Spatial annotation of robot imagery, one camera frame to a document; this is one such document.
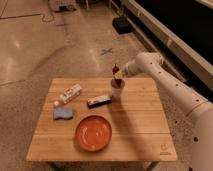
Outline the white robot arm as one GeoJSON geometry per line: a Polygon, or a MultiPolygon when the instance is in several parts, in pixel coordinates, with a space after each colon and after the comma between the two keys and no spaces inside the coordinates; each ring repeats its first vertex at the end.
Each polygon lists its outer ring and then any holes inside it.
{"type": "Polygon", "coordinates": [[[172,76],[162,65],[160,53],[141,52],[122,69],[114,65],[112,73],[115,80],[145,73],[164,88],[194,125],[189,171],[213,171],[213,103],[172,76]]]}

